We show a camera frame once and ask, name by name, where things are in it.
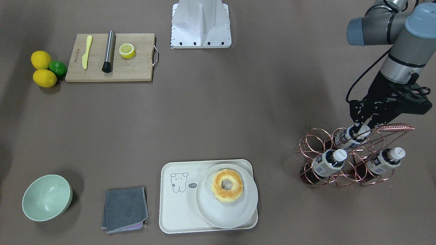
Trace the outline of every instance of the mint green bowl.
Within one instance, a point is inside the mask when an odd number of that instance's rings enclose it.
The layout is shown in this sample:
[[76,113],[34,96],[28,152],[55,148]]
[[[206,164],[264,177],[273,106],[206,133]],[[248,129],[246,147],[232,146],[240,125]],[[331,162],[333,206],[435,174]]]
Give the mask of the mint green bowl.
[[47,221],[70,205],[73,191],[62,176],[49,174],[35,180],[23,196],[23,212],[31,220]]

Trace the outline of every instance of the folded cloth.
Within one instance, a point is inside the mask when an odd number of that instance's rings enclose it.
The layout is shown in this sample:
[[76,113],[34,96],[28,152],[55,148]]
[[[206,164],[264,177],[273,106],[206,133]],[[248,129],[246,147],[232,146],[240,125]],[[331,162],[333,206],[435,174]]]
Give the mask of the folded cloth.
[[102,229],[108,234],[139,229],[146,218],[144,187],[106,191]]

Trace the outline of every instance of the yellow lemon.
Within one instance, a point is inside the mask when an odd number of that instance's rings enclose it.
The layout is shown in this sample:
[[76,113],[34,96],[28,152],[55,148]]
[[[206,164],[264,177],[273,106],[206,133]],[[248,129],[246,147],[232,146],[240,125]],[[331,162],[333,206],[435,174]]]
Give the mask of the yellow lemon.
[[56,84],[56,75],[49,70],[37,70],[33,73],[33,81],[41,87],[49,88]]
[[48,69],[51,57],[47,52],[44,51],[35,51],[33,52],[30,60],[32,61],[33,67],[37,70]]
[[130,59],[135,56],[135,47],[131,44],[123,44],[119,47],[119,54],[125,59]]

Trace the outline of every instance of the white tray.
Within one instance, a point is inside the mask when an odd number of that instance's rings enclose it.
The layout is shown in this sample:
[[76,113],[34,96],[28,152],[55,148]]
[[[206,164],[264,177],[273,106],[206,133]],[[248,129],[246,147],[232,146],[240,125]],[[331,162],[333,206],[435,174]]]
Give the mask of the white tray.
[[245,224],[233,229],[215,227],[202,217],[196,204],[195,188],[206,170],[221,163],[237,165],[253,177],[253,167],[249,161],[244,159],[172,162],[167,163],[162,168],[159,226],[163,232],[173,234],[241,230],[253,228],[257,224],[257,208],[253,216]]

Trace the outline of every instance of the cartoon drawing on tray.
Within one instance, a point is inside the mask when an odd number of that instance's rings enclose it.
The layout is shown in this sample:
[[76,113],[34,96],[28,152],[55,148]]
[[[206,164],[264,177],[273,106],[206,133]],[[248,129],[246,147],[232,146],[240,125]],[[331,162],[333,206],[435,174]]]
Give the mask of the cartoon drawing on tray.
[[188,173],[171,174],[171,184],[174,192],[184,192],[188,182]]

